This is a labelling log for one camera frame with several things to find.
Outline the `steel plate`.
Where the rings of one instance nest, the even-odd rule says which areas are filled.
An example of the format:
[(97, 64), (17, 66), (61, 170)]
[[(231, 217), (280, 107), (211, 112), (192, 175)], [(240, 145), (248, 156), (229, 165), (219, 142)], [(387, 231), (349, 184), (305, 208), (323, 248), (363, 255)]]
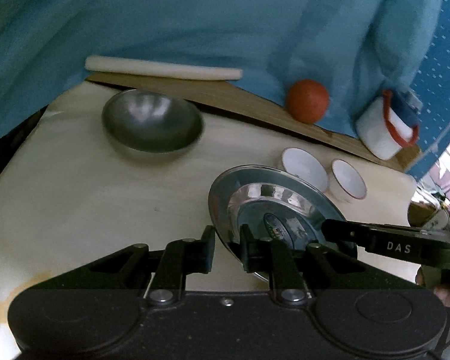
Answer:
[(290, 250), (316, 242), (358, 257), (356, 244), (327, 241), (321, 231), (327, 219), (345, 220), (335, 204), (312, 184), (280, 169), (249, 164), (226, 170), (209, 189), (208, 207), (220, 241), (237, 259), (244, 224), (254, 238), (278, 240)]

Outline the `white bowl red rim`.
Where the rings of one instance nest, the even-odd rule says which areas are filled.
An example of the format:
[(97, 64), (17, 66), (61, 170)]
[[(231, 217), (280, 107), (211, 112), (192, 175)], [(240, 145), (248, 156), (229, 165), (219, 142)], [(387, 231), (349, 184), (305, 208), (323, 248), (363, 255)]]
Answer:
[(313, 185), (320, 192), (328, 190), (329, 178), (323, 165), (308, 151), (289, 147), (280, 155), (280, 168)]
[(361, 201), (368, 194), (366, 183), (359, 172), (345, 160), (334, 159), (329, 167), (328, 177), (328, 189), (339, 201)]

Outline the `steel bowl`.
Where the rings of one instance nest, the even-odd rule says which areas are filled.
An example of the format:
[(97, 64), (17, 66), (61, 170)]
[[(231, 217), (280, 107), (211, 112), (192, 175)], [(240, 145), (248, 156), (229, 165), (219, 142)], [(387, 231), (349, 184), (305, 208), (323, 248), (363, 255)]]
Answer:
[(107, 138), (129, 155), (181, 155), (201, 139), (205, 123), (189, 101), (130, 89), (115, 94), (101, 113)]

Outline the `white container red blue lid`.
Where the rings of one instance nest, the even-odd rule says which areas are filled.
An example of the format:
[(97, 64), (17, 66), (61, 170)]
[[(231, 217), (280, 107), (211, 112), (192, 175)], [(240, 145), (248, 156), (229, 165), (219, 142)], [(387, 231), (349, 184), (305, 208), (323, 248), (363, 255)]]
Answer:
[(419, 118), (403, 94), (387, 88), (358, 118), (355, 129), (364, 146), (386, 161), (416, 144)]

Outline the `cream table cloth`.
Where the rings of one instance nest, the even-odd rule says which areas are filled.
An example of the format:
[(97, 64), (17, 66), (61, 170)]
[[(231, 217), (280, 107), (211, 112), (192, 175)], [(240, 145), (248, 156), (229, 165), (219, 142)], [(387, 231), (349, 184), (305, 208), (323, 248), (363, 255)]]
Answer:
[(33, 284), (135, 243), (153, 250), (201, 235), (209, 187), (242, 164), (277, 166), (300, 147), (322, 164), (341, 152), (217, 115), (200, 142), (170, 163), (120, 156), (101, 126), (111, 88), (84, 82), (57, 97), (0, 176), (0, 359), (18, 349), (11, 300)]

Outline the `red tomato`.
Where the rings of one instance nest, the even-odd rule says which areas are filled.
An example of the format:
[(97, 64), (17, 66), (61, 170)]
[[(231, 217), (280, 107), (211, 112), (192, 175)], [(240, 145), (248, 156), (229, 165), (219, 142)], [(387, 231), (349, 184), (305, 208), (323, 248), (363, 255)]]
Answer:
[(312, 125), (325, 115), (329, 106), (326, 88), (315, 80), (299, 80), (289, 89), (285, 109), (297, 121)]

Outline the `blue dotted panel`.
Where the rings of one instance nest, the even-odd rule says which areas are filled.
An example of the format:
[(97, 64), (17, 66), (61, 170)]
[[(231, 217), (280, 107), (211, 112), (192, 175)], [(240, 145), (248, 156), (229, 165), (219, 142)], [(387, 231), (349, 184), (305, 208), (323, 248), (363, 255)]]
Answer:
[(442, 0), (433, 41), (412, 89), (424, 107), (419, 116), (420, 154), (407, 173), (419, 180), (450, 144), (450, 0)]

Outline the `wooden cutting board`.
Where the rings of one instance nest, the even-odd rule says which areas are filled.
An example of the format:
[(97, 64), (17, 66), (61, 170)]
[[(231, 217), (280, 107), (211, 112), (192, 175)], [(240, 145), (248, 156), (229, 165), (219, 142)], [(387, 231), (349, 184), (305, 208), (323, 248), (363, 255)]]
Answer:
[(319, 143), (399, 172), (407, 172), (422, 155), (420, 148), (413, 145), (399, 151), (390, 160), (381, 160), (376, 158), (362, 141), (344, 134), (332, 133), (315, 125), (302, 124), (281, 106), (224, 81), (177, 80), (107, 72), (94, 72), (86, 81), (114, 89), (144, 89), (183, 98), (195, 104), (201, 111)]

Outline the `blue cloth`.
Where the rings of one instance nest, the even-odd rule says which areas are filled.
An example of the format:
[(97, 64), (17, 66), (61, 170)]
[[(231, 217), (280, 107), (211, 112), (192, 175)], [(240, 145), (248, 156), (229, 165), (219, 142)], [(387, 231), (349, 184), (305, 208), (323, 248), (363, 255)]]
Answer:
[(311, 79), (331, 103), (322, 128), (353, 121), (386, 85), (409, 86), (442, 0), (0, 0), (0, 138), (80, 83), (100, 55), (239, 68), (276, 104)]

